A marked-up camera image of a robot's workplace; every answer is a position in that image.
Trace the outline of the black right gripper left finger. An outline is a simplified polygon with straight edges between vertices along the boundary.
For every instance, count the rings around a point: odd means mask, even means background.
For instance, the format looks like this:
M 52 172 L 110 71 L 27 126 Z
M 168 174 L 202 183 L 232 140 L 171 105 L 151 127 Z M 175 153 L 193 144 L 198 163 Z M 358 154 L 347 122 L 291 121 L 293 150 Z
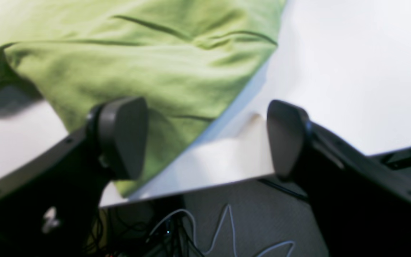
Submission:
M 87 124 L 0 178 L 0 257 L 79 257 L 104 189 L 144 166 L 143 97 L 95 106 Z

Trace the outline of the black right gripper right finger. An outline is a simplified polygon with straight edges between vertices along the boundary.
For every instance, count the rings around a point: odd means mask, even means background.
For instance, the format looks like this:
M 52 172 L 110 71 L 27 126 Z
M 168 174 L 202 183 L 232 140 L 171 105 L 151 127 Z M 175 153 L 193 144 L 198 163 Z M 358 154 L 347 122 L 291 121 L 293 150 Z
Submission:
M 275 174 L 307 193 L 330 256 L 411 257 L 411 147 L 366 156 L 280 100 L 266 126 Z

